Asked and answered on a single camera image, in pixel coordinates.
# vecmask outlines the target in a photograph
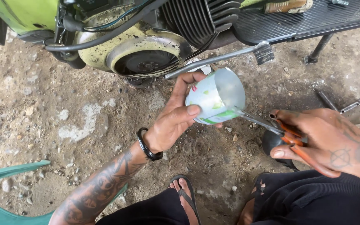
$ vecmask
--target orange-handled pliers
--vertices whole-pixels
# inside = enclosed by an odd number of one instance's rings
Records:
[[[303,139],[306,139],[306,137],[297,128],[287,124],[283,124],[280,120],[276,119],[276,116],[273,115],[270,116],[273,121],[268,122],[243,110],[238,110],[238,112],[241,112],[239,113],[240,117],[243,117],[244,119],[247,119],[251,122],[255,122],[258,125],[261,125],[266,129],[272,131],[273,133],[279,135],[284,142],[291,145],[290,149],[292,151],[294,151],[306,163],[308,163],[310,166],[312,166],[315,170],[317,170],[324,176],[336,178],[341,175],[341,172],[333,171],[326,166],[320,164],[317,160],[309,156],[305,151],[300,148],[306,146],[306,143],[303,141]]]

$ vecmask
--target dirt floor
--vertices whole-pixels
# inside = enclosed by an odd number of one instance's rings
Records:
[[[335,34],[319,63],[303,65],[302,58],[318,41],[276,44],[276,59],[262,66],[252,55],[217,65],[239,75],[248,110],[256,115],[323,107],[318,90],[328,91],[341,108],[360,98],[360,29]],[[199,58],[244,47],[233,43]],[[0,207],[27,216],[56,209],[76,188],[73,182],[82,182],[134,142],[140,127],[153,124],[173,84],[158,80],[148,88],[133,89],[115,74],[72,69],[42,46],[24,43],[9,32],[7,43],[0,46],[0,168],[42,159],[51,165],[0,180]],[[345,116],[360,123],[360,106]],[[104,213],[158,194],[172,176],[183,173],[197,191],[202,222],[233,224],[255,175],[291,171],[262,153],[264,129],[251,125],[242,119],[227,121],[222,129],[193,125],[166,152],[166,159],[145,166]]]

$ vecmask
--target green plastic chair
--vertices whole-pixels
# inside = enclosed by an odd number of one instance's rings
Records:
[[[2,168],[0,169],[0,178],[12,176],[22,172],[32,171],[50,163],[50,161],[42,160],[40,162]],[[119,193],[117,193],[113,200],[115,200],[126,190],[127,184],[119,191]],[[8,212],[0,207],[0,225],[48,225],[53,213],[54,211],[42,216],[24,217]]]

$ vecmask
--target fingernail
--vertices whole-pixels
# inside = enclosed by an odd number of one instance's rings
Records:
[[[273,154],[273,156],[274,156],[275,158],[281,158],[281,157],[284,156],[284,151],[281,151],[281,150],[276,151],[276,152]]]
[[[187,107],[187,113],[192,116],[200,113],[200,107],[198,105],[190,105]]]

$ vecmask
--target bolt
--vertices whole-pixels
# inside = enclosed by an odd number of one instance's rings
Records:
[[[342,5],[342,6],[347,6],[347,5],[350,4],[349,2],[343,1],[343,0],[332,0],[332,3],[333,4],[339,4],[339,5]]]

